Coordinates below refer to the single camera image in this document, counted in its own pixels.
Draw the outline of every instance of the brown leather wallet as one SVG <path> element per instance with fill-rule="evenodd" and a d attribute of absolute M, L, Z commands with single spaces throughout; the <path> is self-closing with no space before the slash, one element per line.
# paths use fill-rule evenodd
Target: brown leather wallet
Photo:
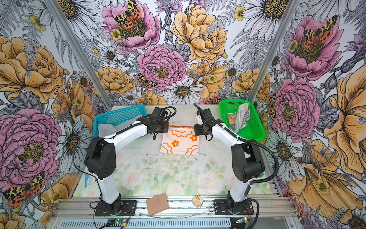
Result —
<path fill-rule="evenodd" d="M 156 195 L 146 200 L 147 214 L 152 216 L 158 212 L 169 209 L 167 195 L 165 193 Z"/>

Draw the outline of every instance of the pink flower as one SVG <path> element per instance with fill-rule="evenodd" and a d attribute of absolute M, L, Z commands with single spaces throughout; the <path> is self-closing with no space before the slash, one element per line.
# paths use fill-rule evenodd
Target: pink flower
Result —
<path fill-rule="evenodd" d="M 320 22 L 320 18 L 314 21 L 314 18 L 306 16 L 295 29 L 295 34 L 290 37 L 289 52 L 284 61 L 285 69 L 295 73 L 298 77 L 306 77 L 310 81 L 317 80 L 326 73 L 337 62 L 342 53 L 337 52 L 337 48 L 343 29 L 338 31 L 338 17 L 335 20 L 333 34 L 326 42 L 315 41 L 311 47 L 305 48 L 304 31 L 307 29 L 316 31 L 326 23 L 326 21 Z"/>
<path fill-rule="evenodd" d="M 287 133 L 295 143 L 304 141 L 319 121 L 320 108 L 316 98 L 314 86 L 305 79 L 286 79 L 276 93 L 273 128 Z"/>
<path fill-rule="evenodd" d="M 53 176 L 59 166 L 55 160 L 58 123 L 49 115 L 35 109 L 22 109 L 16 115 L 0 117 L 0 188 L 31 182 L 44 172 Z"/>
<path fill-rule="evenodd" d="M 141 18 L 138 19 L 132 28 L 126 29 L 124 25 L 119 25 L 115 17 L 120 14 L 126 14 L 127 4 L 121 6 L 117 4 L 117 8 L 111 5 L 110 8 L 102 9 L 102 17 L 104 30 L 111 33 L 111 40 L 117 42 L 117 51 L 122 54 L 134 52 L 137 49 L 144 49 L 151 44 L 158 43 L 160 39 L 160 21 L 158 16 L 153 16 L 150 13 L 146 3 L 142 6 L 136 0 L 137 7 L 141 9 Z"/>
<path fill-rule="evenodd" d="M 166 91 L 167 86 L 182 81 L 186 77 L 186 65 L 183 57 L 163 45 L 149 47 L 145 54 L 137 57 L 140 73 L 148 81 L 157 84 L 156 88 Z"/>

